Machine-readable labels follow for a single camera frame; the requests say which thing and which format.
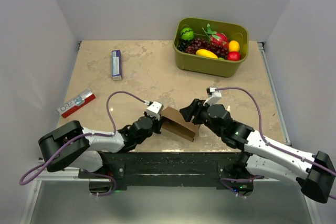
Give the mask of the brown cardboard paper box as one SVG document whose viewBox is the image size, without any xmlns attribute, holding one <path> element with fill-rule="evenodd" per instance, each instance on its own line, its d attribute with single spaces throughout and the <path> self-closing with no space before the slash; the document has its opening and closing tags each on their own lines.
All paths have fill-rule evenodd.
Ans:
<svg viewBox="0 0 336 224">
<path fill-rule="evenodd" d="M 162 128 L 170 131 L 190 142 L 193 142 L 199 136 L 199 125 L 191 122 L 185 122 L 181 113 L 172 107 L 166 107 L 162 113 Z"/>
</svg>

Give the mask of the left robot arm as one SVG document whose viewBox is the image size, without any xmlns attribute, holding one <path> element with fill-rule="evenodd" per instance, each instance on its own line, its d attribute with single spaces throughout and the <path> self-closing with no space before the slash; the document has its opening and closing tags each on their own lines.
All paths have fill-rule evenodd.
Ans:
<svg viewBox="0 0 336 224">
<path fill-rule="evenodd" d="M 109 165 L 103 162 L 99 152 L 127 153 L 153 133 L 160 134 L 162 109 L 160 104 L 152 104 L 144 116 L 115 133 L 90 130 L 77 120 L 66 123 L 38 141 L 47 170 L 57 172 L 75 167 L 85 169 L 97 178 L 105 177 Z"/>
</svg>

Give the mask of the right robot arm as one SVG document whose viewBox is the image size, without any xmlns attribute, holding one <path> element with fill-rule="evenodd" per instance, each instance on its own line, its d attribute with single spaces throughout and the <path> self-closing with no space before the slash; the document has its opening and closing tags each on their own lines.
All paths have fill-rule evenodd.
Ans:
<svg viewBox="0 0 336 224">
<path fill-rule="evenodd" d="M 221 104 L 209 105 L 200 99 L 179 110 L 185 122 L 205 125 L 229 147 L 248 157 L 234 165 L 234 173 L 246 178 L 257 175 L 297 183 L 308 198 L 325 204 L 331 198 L 335 168 L 328 154 L 309 153 L 281 144 L 252 127 L 233 120 Z"/>
</svg>

